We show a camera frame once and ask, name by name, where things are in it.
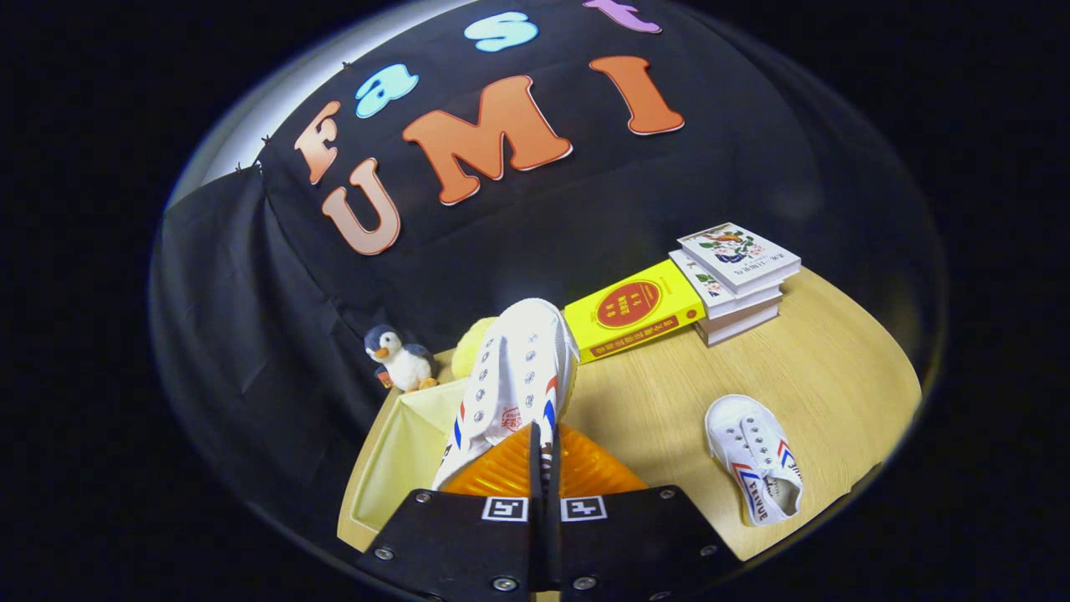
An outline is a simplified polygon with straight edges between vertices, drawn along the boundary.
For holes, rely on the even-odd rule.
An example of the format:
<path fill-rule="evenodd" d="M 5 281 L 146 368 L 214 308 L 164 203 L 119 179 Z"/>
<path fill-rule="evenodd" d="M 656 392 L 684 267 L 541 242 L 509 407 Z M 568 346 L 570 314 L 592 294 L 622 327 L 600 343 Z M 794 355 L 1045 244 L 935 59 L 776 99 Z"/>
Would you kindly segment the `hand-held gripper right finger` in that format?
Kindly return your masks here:
<path fill-rule="evenodd" d="M 696 601 L 744 570 L 681 487 L 567 497 L 569 449 L 554 428 L 548 469 L 548 585 L 562 601 Z"/>

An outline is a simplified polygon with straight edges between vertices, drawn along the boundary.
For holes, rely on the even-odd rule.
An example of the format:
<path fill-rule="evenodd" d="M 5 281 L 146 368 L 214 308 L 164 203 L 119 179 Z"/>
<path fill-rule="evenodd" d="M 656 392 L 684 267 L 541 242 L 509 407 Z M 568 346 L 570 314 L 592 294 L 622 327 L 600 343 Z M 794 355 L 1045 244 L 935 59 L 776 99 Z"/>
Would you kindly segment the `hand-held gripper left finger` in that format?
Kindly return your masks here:
<path fill-rule="evenodd" d="M 409 601 L 534 601 L 545 588 L 539 435 L 528 427 L 532 496 L 412 489 L 356 568 Z"/>

